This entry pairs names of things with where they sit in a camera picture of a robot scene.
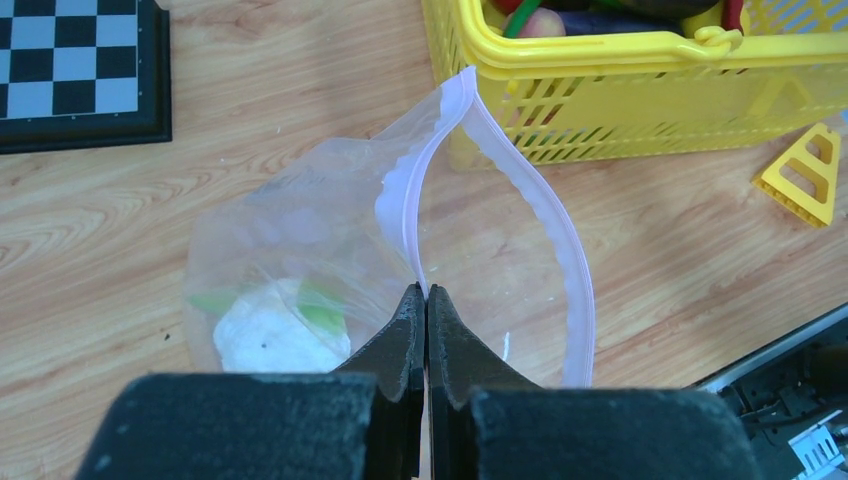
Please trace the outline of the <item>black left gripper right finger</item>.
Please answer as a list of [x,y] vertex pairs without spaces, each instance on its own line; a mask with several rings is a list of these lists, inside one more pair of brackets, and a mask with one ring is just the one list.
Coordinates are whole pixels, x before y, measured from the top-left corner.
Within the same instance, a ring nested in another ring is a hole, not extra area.
[[431,472],[437,479],[758,479],[740,420],[693,389],[545,389],[427,302]]

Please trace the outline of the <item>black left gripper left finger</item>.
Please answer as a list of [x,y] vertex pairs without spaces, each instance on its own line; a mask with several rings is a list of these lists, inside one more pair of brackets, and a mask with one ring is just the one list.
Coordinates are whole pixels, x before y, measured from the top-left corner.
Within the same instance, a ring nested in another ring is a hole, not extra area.
[[419,473],[426,301],[326,374],[177,374],[129,383],[81,479],[411,479]]

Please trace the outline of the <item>white green toy cauliflower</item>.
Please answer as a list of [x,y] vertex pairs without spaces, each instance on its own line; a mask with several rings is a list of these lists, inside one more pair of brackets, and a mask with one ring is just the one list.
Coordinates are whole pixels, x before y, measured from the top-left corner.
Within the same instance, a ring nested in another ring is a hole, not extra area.
[[340,301],[294,278],[195,293],[211,345],[229,373],[325,373],[352,354]]

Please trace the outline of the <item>clear zip top bag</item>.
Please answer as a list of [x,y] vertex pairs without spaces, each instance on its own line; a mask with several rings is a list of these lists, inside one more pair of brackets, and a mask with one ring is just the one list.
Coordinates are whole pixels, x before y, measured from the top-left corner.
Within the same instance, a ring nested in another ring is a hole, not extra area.
[[558,195],[486,108],[472,67],[373,138],[325,140],[199,216],[184,290],[198,369],[224,372],[212,322],[188,297],[280,278],[341,302],[350,357],[408,286],[437,285],[531,381],[592,382],[596,309],[583,246]]

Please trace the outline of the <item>yellow plastic basket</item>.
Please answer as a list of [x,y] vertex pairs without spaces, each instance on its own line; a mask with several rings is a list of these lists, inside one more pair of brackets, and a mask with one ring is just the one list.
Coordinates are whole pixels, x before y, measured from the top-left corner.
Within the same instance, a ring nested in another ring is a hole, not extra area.
[[748,147],[847,107],[847,5],[749,1],[742,33],[506,39],[486,1],[422,5],[437,82],[468,66],[505,135],[549,164]]

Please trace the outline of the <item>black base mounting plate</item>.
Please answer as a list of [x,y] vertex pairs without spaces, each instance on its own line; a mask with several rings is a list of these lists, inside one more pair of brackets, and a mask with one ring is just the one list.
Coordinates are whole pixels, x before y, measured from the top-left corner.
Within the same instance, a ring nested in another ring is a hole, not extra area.
[[740,418],[765,479],[847,476],[847,307],[696,382]]

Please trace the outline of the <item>green toy pea pod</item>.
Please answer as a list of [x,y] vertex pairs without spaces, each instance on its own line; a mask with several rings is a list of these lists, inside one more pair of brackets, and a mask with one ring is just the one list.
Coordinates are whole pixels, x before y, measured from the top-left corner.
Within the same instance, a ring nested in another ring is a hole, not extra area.
[[541,0],[522,0],[516,9],[508,15],[503,28],[503,36],[510,39],[517,38],[532,15],[540,8],[541,3]]

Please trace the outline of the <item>yellow triangular plastic piece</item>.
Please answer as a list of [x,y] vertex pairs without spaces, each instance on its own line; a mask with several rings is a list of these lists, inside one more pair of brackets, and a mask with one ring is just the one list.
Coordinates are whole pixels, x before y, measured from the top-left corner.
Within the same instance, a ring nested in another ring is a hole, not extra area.
[[752,185],[814,228],[831,224],[841,137],[823,123],[808,128],[757,173]]

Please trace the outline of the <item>pink toy onion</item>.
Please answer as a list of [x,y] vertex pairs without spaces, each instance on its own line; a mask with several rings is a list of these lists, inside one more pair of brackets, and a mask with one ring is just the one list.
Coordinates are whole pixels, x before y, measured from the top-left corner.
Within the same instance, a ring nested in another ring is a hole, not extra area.
[[519,30],[518,38],[564,37],[566,28],[560,13],[547,8],[534,11]]

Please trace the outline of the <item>purple toy eggplant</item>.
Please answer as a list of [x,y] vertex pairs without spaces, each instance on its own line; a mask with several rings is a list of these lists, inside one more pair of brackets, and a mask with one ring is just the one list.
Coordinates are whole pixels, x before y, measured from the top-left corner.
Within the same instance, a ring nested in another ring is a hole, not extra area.
[[679,22],[619,11],[558,12],[567,36],[671,32],[684,36]]

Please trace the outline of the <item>red toy tomato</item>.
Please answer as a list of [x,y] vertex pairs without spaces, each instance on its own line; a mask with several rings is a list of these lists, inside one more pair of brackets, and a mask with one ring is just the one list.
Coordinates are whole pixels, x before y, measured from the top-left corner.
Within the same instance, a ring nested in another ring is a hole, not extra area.
[[509,15],[522,4],[522,0],[491,0],[490,3],[502,14]]

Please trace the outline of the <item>black white checkerboard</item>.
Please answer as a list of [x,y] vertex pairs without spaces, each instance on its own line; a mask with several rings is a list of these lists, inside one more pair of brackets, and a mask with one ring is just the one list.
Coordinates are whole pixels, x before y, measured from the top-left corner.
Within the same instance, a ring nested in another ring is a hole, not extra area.
[[2,2],[2,154],[172,138],[168,10],[149,0]]

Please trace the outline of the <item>red toy chili pepper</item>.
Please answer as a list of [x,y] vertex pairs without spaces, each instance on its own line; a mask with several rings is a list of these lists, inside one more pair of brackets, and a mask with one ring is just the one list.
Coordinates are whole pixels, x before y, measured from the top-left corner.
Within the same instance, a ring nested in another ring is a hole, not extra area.
[[738,30],[745,33],[743,25],[744,0],[723,0],[721,26],[726,31]]

